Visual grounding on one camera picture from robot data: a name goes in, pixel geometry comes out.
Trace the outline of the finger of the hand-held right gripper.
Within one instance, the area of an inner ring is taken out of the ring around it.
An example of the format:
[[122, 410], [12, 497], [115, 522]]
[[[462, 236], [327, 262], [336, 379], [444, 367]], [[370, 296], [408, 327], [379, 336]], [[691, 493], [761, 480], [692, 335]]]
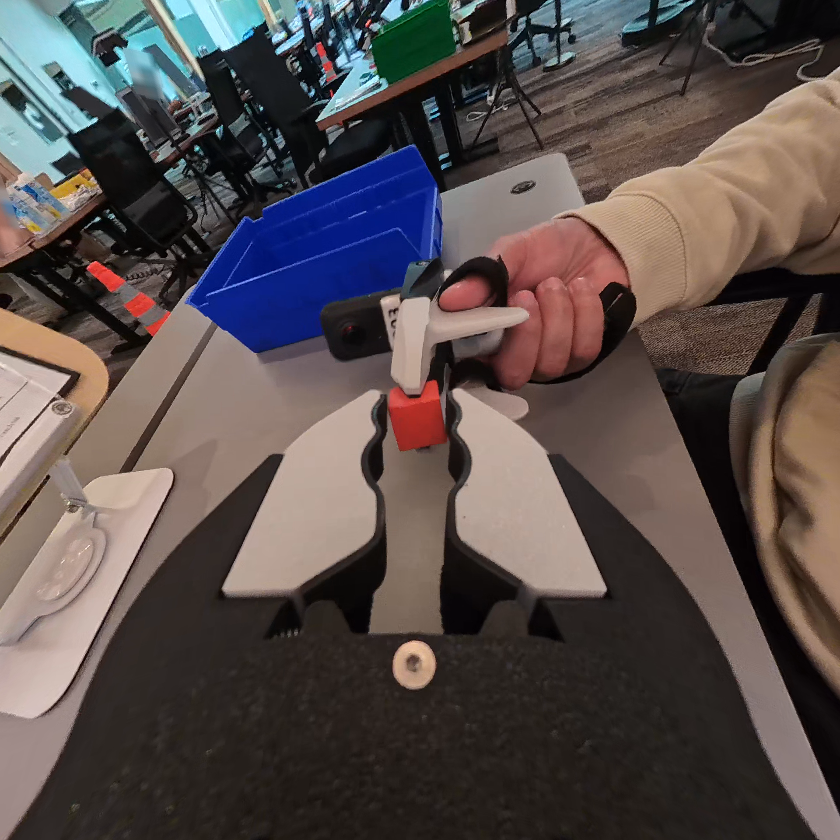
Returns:
[[528, 320], [524, 308], [445, 311], [435, 299], [406, 299], [396, 316], [392, 379], [405, 395], [418, 397], [429, 379], [438, 346], [452, 350], [456, 361], [490, 356], [498, 352], [506, 330]]
[[529, 414], [528, 401], [519, 395], [495, 391], [489, 387], [460, 387], [459, 390], [512, 422], [520, 422]]

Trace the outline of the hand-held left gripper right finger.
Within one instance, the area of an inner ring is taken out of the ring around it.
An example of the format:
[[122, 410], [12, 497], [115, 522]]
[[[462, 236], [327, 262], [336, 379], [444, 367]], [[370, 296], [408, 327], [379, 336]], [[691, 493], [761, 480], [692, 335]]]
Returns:
[[447, 396], [448, 493], [443, 631], [477, 634], [512, 602], [532, 622], [543, 602], [595, 601], [607, 585], [550, 454], [476, 390]]

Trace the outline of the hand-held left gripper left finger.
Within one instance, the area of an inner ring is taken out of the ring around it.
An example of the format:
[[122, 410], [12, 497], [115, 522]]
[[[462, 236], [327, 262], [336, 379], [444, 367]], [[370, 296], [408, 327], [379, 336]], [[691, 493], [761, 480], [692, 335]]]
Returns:
[[224, 596], [285, 598], [300, 618], [314, 603], [331, 602], [352, 632], [369, 632], [386, 570], [385, 403], [381, 392], [364, 392], [287, 448]]

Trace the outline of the blue plastic bin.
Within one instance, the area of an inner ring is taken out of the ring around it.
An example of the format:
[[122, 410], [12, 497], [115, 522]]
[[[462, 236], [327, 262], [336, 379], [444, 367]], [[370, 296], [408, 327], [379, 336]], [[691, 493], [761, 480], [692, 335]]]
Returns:
[[319, 336], [325, 306], [398, 288], [442, 250], [438, 184], [408, 145], [244, 218], [186, 301], [262, 353]]

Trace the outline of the red wooden cube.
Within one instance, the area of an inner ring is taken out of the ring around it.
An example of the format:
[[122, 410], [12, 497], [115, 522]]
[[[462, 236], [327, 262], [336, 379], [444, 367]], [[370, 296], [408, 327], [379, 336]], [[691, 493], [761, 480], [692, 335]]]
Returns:
[[396, 446], [401, 452], [444, 445], [448, 441], [438, 383], [428, 381], [419, 395], [393, 387], [387, 408]]

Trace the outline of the person's right forearm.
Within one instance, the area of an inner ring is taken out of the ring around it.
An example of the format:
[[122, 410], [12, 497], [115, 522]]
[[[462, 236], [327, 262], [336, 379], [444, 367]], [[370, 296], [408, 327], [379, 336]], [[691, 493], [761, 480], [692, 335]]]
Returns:
[[774, 99], [693, 161], [562, 217], [622, 258], [635, 323], [709, 303], [742, 273], [838, 273], [839, 70]]

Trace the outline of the person's right hand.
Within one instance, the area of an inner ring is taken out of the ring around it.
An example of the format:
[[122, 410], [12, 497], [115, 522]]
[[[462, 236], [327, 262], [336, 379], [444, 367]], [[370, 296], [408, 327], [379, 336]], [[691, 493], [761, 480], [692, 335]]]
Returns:
[[488, 256], [507, 268], [507, 304], [528, 311], [489, 358], [500, 385], [517, 391], [582, 371], [602, 349], [601, 292], [630, 288], [614, 247], [578, 217], [560, 217], [499, 238]]

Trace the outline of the black office chair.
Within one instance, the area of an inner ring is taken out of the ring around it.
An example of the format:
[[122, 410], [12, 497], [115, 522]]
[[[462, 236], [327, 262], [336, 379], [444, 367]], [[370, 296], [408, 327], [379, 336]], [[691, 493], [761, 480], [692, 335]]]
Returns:
[[209, 252], [194, 227], [195, 208], [166, 179], [120, 110], [66, 139], [98, 182], [131, 249], [159, 256], [174, 246], [189, 256]]
[[819, 742], [836, 741], [838, 695], [805, 656], [774, 603], [736, 488], [728, 421], [732, 394], [746, 376], [658, 372], [668, 406], [794, 706], [813, 738]]
[[[544, 6], [551, 6], [553, 21], [540, 23], [534, 20], [535, 14]], [[577, 36], [573, 32], [573, 19], [564, 17], [561, 1], [516, 1], [514, 15], [511, 19], [509, 50], [513, 55], [522, 45], [528, 48], [532, 67], [540, 67], [542, 72], [549, 73], [567, 67], [576, 58], [572, 49], [563, 50], [562, 37], [566, 37], [568, 46], [576, 43]], [[545, 36], [554, 48], [554, 55], [541, 59], [538, 57], [534, 39]]]
[[252, 35], [231, 49], [200, 56], [197, 63], [209, 91], [224, 68], [244, 84], [251, 100], [279, 130], [286, 148], [284, 156], [291, 158], [304, 187], [350, 172], [395, 148], [390, 123], [385, 119], [345, 122], [342, 131], [330, 140], [326, 130], [317, 126], [329, 100], [311, 98], [264, 35]]

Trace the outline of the long wooden table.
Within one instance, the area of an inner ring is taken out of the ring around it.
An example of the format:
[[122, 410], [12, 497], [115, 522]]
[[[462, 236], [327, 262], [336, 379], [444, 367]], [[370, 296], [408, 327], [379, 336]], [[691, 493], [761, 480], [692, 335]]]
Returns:
[[[460, 48], [452, 56], [441, 59], [392, 85], [380, 85], [361, 98], [340, 104], [339, 99], [361, 89], [362, 70], [366, 61], [354, 66], [328, 106], [317, 117], [317, 127], [325, 131], [343, 123], [375, 115], [388, 119], [402, 117], [413, 144], [419, 150], [428, 170], [441, 191], [446, 191], [444, 170], [456, 169], [474, 161], [499, 153], [497, 138], [476, 142], [465, 148], [459, 134], [455, 107], [450, 95], [448, 79], [458, 70], [474, 64], [485, 56], [499, 53], [508, 45], [508, 32], [499, 30]], [[424, 110], [424, 102], [434, 98], [444, 128], [447, 153], [440, 156]]]
[[62, 275], [48, 252], [50, 246], [98, 217], [106, 206], [104, 195], [92, 196], [41, 235], [32, 235], [24, 227], [2, 227], [1, 270], [23, 281], [26, 288], [37, 290], [38, 298], [47, 299], [66, 315], [85, 313], [112, 333], [123, 335], [123, 323], [74, 280]]

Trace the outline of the black tripod stand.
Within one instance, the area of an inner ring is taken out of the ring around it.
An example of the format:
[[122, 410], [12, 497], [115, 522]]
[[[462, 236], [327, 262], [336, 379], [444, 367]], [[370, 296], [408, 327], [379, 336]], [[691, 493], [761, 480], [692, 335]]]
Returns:
[[521, 114], [526, 120], [526, 124], [528, 125], [532, 137], [534, 138], [535, 143], [537, 144], [538, 150], [544, 151], [544, 141], [540, 136], [539, 132], [537, 131], [536, 125], [531, 116], [532, 112], [533, 117], [538, 118], [542, 115], [542, 111], [530, 99], [529, 95], [523, 89], [522, 84], [518, 79], [515, 66], [513, 64], [513, 60], [511, 57], [511, 49], [508, 45], [501, 47], [498, 51], [497, 77], [494, 80], [491, 89], [492, 96], [490, 102], [487, 105], [487, 109], [484, 112], [482, 119], [479, 123], [476, 136], [474, 137], [472, 143], [468, 147], [468, 151], [473, 152], [477, 150], [481, 134], [483, 133], [484, 128], [486, 127], [490, 117], [495, 112], [500, 110], [501, 98], [506, 91], [509, 91], [512, 96], [512, 99], [510, 99], [509, 101], [515, 102], [518, 105]]

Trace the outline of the black clipboard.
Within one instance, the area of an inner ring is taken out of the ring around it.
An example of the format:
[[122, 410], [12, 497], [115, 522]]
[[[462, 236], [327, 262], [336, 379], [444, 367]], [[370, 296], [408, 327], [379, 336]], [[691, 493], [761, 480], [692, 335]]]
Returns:
[[55, 399], [67, 396], [78, 379], [75, 371], [2, 347], [2, 415], [37, 417]]

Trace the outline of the printed instruction sheet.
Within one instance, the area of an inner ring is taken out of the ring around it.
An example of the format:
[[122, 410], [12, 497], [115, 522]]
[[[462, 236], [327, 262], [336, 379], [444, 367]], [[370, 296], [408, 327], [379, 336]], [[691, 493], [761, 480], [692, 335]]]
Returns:
[[77, 374], [67, 369], [2, 351], [1, 459], [76, 380]]

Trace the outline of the white blue carton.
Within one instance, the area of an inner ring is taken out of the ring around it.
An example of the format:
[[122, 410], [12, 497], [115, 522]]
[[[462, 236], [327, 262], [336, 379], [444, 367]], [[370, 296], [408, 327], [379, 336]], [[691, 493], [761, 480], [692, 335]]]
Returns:
[[44, 235], [57, 227], [67, 216], [67, 209], [46, 188], [28, 173], [7, 183], [13, 204], [31, 220], [30, 227]]

